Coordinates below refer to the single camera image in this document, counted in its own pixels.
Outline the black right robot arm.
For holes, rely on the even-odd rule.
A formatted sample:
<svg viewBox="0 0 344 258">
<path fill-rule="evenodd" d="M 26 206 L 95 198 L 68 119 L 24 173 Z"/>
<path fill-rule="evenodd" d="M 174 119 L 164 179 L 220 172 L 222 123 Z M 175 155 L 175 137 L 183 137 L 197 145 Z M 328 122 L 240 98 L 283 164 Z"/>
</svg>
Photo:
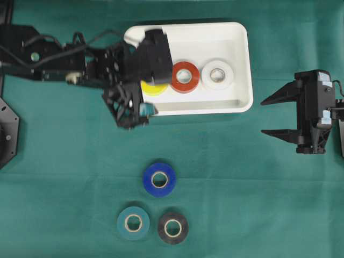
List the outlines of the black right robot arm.
<svg viewBox="0 0 344 258">
<path fill-rule="evenodd" d="M 330 73 L 316 69 L 295 73 L 295 79 L 285 84 L 261 105 L 295 102 L 295 130 L 262 130 L 262 133 L 295 144 L 298 154 L 324 154 L 325 146 L 336 120 L 343 121 L 343 99 L 335 98 L 335 84 L 343 95 L 341 82 L 331 80 Z"/>
</svg>

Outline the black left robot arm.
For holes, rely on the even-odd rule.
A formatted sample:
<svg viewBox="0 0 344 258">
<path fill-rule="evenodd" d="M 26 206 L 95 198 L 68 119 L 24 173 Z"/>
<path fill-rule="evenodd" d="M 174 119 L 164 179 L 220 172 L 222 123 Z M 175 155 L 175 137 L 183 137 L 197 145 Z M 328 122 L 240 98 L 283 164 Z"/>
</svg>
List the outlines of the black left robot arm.
<svg viewBox="0 0 344 258">
<path fill-rule="evenodd" d="M 75 32 L 70 43 L 62 44 L 33 26 L 3 24 L 1 74 L 101 89 L 102 99 L 118 127 L 146 125 L 158 110 L 144 101 L 140 80 L 124 76 L 125 58 L 134 47 L 123 38 L 103 48 L 92 46 L 108 34 L 116 32 L 106 30 L 86 41 L 81 32 Z"/>
</svg>

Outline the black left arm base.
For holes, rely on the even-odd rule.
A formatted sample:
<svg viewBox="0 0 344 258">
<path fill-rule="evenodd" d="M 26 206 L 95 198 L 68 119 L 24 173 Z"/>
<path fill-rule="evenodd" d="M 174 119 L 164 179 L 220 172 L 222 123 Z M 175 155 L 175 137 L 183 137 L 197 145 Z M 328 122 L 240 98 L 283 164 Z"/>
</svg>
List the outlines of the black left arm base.
<svg viewBox="0 0 344 258">
<path fill-rule="evenodd" d="M 1 169 L 17 154 L 20 118 L 1 98 Z"/>
</svg>

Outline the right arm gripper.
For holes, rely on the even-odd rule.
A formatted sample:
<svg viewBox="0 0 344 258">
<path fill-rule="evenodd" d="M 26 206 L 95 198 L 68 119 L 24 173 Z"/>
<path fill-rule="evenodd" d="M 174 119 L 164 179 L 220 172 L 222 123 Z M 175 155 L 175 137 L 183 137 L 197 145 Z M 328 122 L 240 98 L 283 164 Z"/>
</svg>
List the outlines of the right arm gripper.
<svg viewBox="0 0 344 258">
<path fill-rule="evenodd" d="M 297 114 L 301 115 L 300 130 L 262 130 L 263 134 L 296 144 L 298 154 L 324 154 L 325 146 L 333 127 L 331 108 L 335 107 L 335 89 L 329 72 L 311 70 L 295 73 L 296 81 L 281 87 L 261 102 L 271 105 L 298 102 Z"/>
</svg>

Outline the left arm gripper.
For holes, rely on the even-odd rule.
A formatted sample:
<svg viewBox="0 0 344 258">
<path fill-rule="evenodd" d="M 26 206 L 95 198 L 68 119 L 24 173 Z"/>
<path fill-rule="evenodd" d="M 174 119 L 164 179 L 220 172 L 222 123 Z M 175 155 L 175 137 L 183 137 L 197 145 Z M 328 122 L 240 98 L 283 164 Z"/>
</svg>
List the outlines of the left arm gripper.
<svg viewBox="0 0 344 258">
<path fill-rule="evenodd" d="M 125 58 L 131 57 L 134 50 L 131 44 L 115 44 L 85 51 L 92 58 L 85 64 L 86 86 L 103 89 L 102 99 L 117 127 L 126 130 L 148 124 L 149 117 L 158 113 L 154 104 L 144 102 L 140 81 L 124 79 L 121 74 Z"/>
</svg>

